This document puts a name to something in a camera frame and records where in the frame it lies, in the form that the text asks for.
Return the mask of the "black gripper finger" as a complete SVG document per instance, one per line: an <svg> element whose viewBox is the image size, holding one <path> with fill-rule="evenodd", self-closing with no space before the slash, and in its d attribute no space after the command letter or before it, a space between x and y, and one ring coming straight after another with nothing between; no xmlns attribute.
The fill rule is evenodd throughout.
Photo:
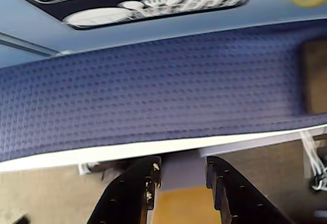
<svg viewBox="0 0 327 224"><path fill-rule="evenodd" d="M206 187L222 223L291 223L246 177L220 157L206 158Z"/></svg>
<svg viewBox="0 0 327 224"><path fill-rule="evenodd" d="M88 223L146 223L161 187L161 157L134 161L103 191Z"/></svg>

